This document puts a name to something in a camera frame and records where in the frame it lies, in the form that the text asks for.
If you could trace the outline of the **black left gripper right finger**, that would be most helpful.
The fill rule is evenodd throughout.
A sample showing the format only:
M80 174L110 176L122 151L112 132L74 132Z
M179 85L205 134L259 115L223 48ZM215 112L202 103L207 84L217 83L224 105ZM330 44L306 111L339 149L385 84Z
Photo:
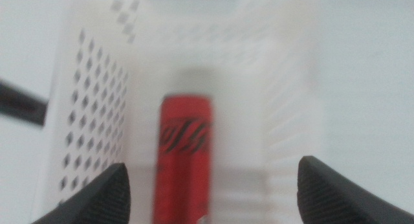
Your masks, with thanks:
M298 163L297 206L312 224L413 224L413 214L350 181L314 156Z

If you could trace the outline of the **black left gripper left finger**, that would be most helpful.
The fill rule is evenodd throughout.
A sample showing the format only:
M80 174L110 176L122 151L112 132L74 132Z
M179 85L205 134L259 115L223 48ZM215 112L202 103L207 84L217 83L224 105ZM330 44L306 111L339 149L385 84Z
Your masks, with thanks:
M128 224L130 214L128 171L115 163L34 224Z

